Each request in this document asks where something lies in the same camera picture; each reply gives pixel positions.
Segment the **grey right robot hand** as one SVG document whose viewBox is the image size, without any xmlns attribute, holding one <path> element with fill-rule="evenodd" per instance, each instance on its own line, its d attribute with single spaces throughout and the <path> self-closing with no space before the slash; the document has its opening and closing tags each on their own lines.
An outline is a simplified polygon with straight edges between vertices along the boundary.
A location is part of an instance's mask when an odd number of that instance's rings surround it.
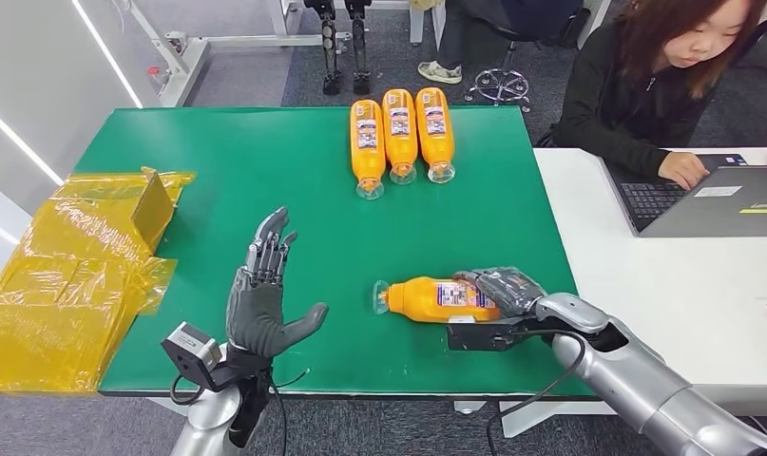
<svg viewBox="0 0 767 456">
<path fill-rule="evenodd" d="M 467 282 L 492 300 L 504 318 L 530 315 L 546 291 L 513 266 L 459 271 L 451 276 Z"/>
</svg>

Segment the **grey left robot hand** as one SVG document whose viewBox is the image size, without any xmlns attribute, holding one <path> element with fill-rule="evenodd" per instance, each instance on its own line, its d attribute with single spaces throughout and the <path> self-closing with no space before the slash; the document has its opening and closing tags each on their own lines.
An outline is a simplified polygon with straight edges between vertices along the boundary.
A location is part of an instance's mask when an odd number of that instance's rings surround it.
<svg viewBox="0 0 767 456">
<path fill-rule="evenodd" d="M 282 206 L 259 224 L 227 299 L 229 346 L 265 358 L 273 358 L 313 335 L 329 312 L 327 304 L 318 302 L 299 319 L 284 321 L 284 272 L 297 238 L 295 231 L 283 233 L 288 222 L 288 210 Z"/>
</svg>

